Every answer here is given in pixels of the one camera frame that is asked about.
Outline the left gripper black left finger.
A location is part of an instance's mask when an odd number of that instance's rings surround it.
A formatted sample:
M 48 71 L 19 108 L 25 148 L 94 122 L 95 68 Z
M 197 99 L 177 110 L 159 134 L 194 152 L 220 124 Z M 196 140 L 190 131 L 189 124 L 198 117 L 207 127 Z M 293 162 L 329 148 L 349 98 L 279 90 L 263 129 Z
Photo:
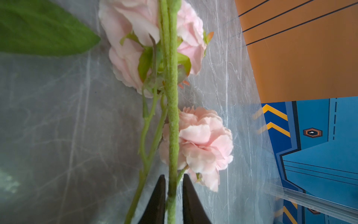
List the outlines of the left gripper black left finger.
M 164 224 L 166 212 L 166 179 L 160 175 L 147 207 L 138 224 Z

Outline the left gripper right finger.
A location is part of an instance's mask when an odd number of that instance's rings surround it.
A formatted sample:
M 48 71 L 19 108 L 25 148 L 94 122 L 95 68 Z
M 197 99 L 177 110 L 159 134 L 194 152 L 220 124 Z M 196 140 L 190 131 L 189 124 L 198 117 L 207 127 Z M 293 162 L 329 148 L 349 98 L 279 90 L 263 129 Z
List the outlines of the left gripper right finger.
M 183 224 L 212 224 L 188 174 L 183 177 L 182 194 Z

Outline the white ranunculus flower stem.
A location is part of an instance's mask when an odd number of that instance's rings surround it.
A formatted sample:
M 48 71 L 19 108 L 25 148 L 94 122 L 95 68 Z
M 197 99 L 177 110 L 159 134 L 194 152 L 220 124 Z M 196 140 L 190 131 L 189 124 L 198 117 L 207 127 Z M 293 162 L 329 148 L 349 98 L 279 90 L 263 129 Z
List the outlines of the white ranunculus flower stem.
M 130 224 L 169 126 L 182 1 L 1 1 L 1 223 Z

